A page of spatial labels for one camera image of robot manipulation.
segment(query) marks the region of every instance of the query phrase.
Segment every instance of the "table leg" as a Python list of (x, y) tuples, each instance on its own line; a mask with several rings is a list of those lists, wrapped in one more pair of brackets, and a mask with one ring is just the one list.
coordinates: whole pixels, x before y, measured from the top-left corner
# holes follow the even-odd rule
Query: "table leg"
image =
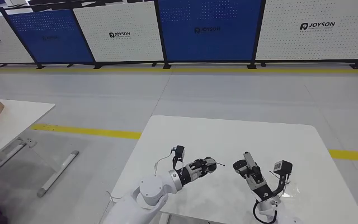
[(159, 224), (169, 224), (170, 214), (162, 213)]
[(57, 180), (57, 178), (62, 174), (62, 172), (66, 169), (66, 167), (72, 162), (72, 160), (79, 154), (78, 151), (72, 151), (72, 153), (66, 158), (66, 160), (60, 165), (55, 160), (51, 158), (51, 156), (46, 151), (41, 151), (34, 147), (37, 142), (27, 139), (28, 143), (34, 143), (32, 147), (30, 147), (34, 152), (47, 164), (49, 165), (55, 173), (52, 174), (50, 179), (43, 185), (43, 187), (37, 192), (37, 196), (42, 198), (48, 189), (53, 185), (53, 183)]
[(66, 169), (66, 167), (72, 162), (72, 160), (78, 155), (78, 151), (73, 151), (67, 159), (62, 163), (59, 170), (55, 170), (56, 172), (52, 174), (50, 179), (44, 184), (44, 186), (37, 192), (37, 196), (39, 198), (42, 198), (48, 189), (53, 185), (53, 183), (57, 180), (57, 178), (62, 174), (62, 172)]
[(8, 161), (13, 155), (16, 154), (20, 149), (22, 149), (26, 145), (26, 142), (21, 142), (18, 144), (15, 148), (13, 148), (8, 154), (5, 154), (4, 152), (0, 152), (0, 166), (4, 165), (6, 161)]

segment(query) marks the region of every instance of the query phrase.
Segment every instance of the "blue panel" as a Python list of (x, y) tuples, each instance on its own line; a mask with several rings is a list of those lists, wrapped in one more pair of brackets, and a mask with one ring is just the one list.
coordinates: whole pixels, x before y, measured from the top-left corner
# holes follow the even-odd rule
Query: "blue panel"
[(159, 0), (168, 60), (251, 60), (261, 0)]
[(70, 10), (9, 17), (38, 62), (92, 62)]

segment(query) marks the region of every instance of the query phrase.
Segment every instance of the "white panel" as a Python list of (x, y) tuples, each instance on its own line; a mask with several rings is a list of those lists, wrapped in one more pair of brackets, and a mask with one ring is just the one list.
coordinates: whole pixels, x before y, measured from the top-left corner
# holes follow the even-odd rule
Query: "white panel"
[[(310, 27), (323, 22), (329, 26)], [(266, 1), (256, 59), (357, 58), (357, 0)]]
[[(154, 2), (74, 9), (98, 62), (163, 60)], [(110, 33), (129, 33), (117, 35)]]
[(4, 17), (0, 16), (0, 63), (33, 63)]

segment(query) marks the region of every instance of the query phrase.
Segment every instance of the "black bracket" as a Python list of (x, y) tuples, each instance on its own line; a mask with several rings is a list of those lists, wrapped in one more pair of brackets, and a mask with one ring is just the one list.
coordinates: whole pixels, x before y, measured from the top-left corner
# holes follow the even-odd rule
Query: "black bracket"
[(255, 63), (250, 63), (247, 65), (247, 68), (248, 69), (256, 69), (256, 65), (255, 65)]
[(99, 63), (95, 63), (95, 67), (93, 69), (100, 69), (102, 68), (102, 64), (99, 64)]
[(355, 64), (350, 64), (349, 66), (353, 69), (358, 69), (358, 62), (356, 62)]
[(170, 67), (172, 67), (170, 64), (164, 63), (163, 69), (170, 69)]
[(45, 66), (43, 66), (42, 64), (36, 64), (37, 65), (37, 68), (36, 69), (43, 69), (45, 68)]
[(184, 146), (177, 146), (174, 150), (175, 156), (173, 157), (173, 169), (175, 169), (177, 162), (183, 162), (184, 157)]

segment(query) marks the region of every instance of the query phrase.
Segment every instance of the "cardboard box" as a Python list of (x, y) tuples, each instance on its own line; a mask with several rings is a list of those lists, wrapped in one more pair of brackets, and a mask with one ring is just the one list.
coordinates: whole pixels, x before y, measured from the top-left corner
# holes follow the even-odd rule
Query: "cardboard box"
[(0, 114), (1, 114), (1, 112), (2, 112), (2, 110), (4, 109), (4, 105), (0, 102)]

